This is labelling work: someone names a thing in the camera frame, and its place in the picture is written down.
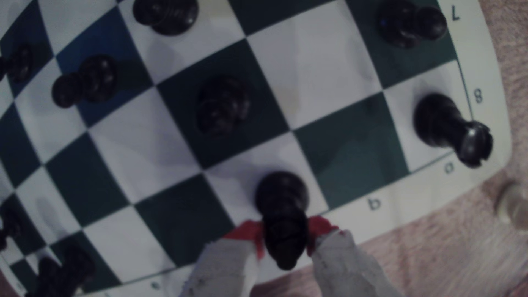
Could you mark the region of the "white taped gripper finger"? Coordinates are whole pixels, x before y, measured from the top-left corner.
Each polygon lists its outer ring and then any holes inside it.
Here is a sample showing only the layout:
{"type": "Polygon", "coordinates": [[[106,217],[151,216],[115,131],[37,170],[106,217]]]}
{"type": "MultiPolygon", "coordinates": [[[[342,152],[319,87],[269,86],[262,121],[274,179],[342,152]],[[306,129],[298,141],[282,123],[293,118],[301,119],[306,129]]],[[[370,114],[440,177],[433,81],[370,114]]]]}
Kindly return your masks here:
{"type": "Polygon", "coordinates": [[[310,217],[308,230],[307,254],[322,296],[402,296],[349,230],[322,216],[310,217]]]}
{"type": "Polygon", "coordinates": [[[264,256],[263,224],[247,220],[203,249],[180,296],[250,296],[264,256]]]}

